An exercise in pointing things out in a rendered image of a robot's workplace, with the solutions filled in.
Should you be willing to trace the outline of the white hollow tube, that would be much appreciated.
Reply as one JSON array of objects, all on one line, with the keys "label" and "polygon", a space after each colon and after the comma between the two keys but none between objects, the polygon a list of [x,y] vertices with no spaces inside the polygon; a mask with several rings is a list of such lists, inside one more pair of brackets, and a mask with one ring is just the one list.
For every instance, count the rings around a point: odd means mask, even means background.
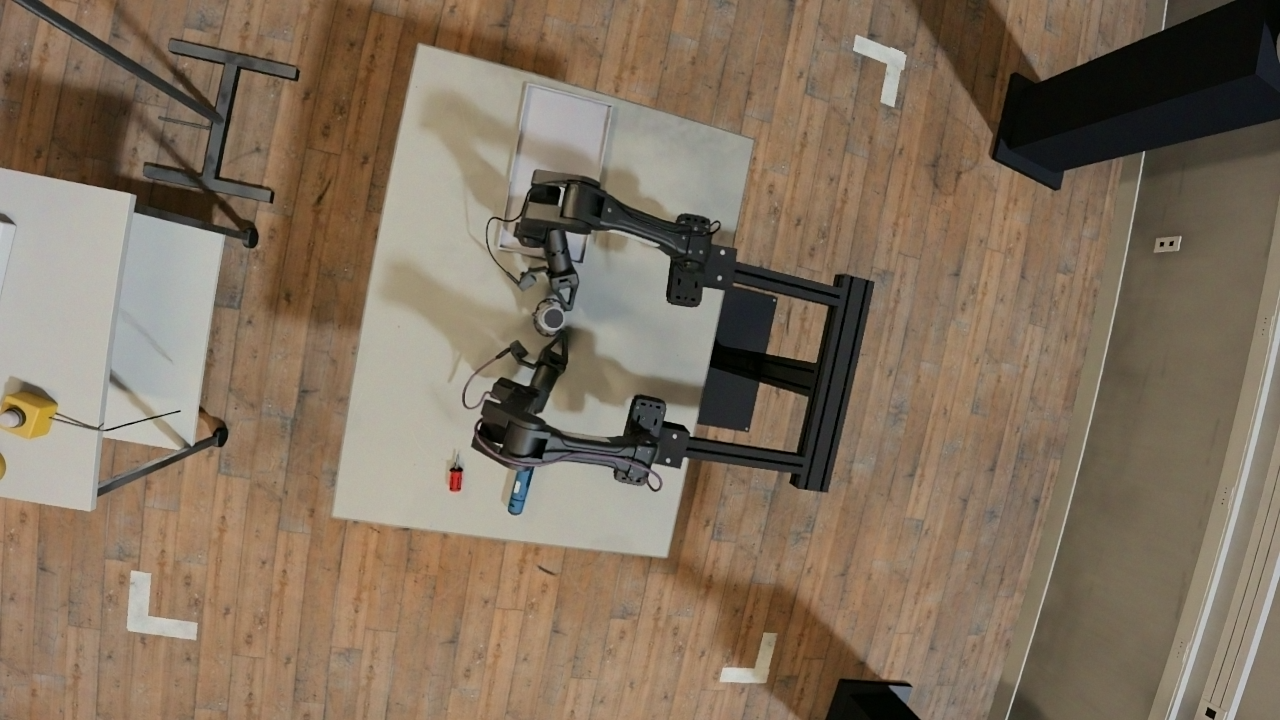
[{"label": "white hollow tube", "polygon": [[[547,307],[549,307],[549,309],[547,309]],[[541,313],[545,309],[547,309],[547,311],[541,316]],[[543,320],[544,324],[541,323],[541,320]],[[539,322],[540,322],[540,324],[541,324],[541,327],[544,329],[547,329],[547,331],[557,331],[557,329],[559,329],[564,324],[564,313],[561,310],[561,307],[558,307],[556,305],[548,305],[548,306],[543,307],[541,311],[539,313]]]}]

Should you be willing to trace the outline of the red screwdriver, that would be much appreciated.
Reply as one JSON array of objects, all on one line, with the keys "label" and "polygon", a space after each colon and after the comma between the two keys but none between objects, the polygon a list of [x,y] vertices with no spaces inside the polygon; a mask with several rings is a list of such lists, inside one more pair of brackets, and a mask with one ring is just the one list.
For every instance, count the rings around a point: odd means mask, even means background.
[{"label": "red screwdriver", "polygon": [[460,459],[460,454],[456,454],[456,465],[454,465],[454,468],[451,468],[451,486],[449,486],[449,489],[452,492],[460,492],[460,489],[461,489],[461,480],[462,480],[462,471],[463,471],[463,469],[458,466],[458,459]]}]

